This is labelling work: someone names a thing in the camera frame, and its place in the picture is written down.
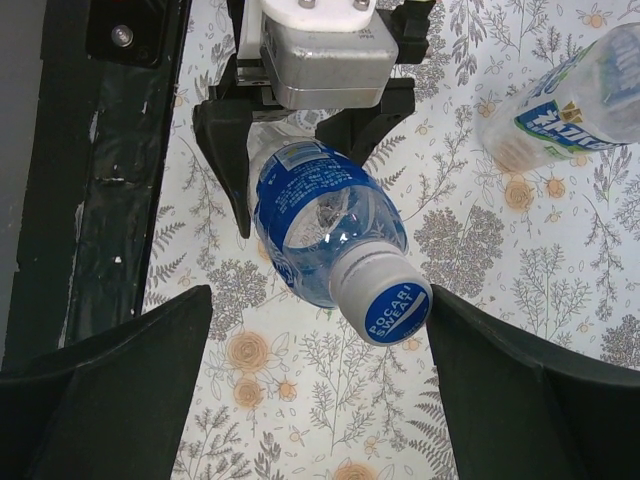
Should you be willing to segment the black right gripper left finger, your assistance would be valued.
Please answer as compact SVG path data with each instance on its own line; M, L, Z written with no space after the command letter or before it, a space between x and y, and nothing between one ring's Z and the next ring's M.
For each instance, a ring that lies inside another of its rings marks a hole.
M195 286L1 374L4 479L168 479L212 314Z

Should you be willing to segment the blue bottle cap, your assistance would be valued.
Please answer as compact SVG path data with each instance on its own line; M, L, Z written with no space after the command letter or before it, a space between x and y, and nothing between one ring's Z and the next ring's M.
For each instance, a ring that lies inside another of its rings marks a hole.
M329 277L331 299L367 343L398 344L425 325L433 291L396 246L360 243L341 255Z

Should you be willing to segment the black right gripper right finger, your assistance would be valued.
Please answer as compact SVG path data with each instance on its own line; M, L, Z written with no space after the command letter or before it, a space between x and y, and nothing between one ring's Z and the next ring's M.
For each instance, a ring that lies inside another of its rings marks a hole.
M426 329L460 478L638 478L638 371L432 290Z

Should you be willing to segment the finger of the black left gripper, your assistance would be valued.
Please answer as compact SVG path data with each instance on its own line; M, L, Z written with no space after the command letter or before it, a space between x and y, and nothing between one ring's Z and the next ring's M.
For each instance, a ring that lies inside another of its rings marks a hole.
M320 121L315 138L348 157L365 163L376 146L415 111L413 78L392 78L380 102L371 108L347 108Z
M244 239L251 232L247 139L252 121L248 100L206 100L193 111L196 143L225 191Z

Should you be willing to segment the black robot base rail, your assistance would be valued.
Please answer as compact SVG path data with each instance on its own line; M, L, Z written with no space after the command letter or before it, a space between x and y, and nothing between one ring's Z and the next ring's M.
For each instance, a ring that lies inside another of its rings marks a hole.
M50 1L2 366L142 310L187 1Z

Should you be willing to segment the clear water bottle white-blue label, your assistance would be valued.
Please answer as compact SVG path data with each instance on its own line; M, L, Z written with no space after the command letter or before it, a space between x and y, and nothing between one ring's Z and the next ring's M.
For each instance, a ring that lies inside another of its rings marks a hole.
M481 142L528 171L639 141L639 24L619 25L504 101Z

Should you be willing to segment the blue label water bottle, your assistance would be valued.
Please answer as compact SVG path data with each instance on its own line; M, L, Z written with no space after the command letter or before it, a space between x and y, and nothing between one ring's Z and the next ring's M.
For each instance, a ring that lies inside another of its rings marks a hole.
M247 140L248 202L257 235L287 287L302 300L334 308L330 272L366 241L408 249L389 196L360 166L287 123L258 123Z

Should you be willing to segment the clear bottle cap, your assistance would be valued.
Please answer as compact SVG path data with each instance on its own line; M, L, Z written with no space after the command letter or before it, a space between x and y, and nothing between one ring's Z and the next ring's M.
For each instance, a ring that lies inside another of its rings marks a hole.
M323 119L323 110L299 110L294 114L295 124L306 132L314 132Z

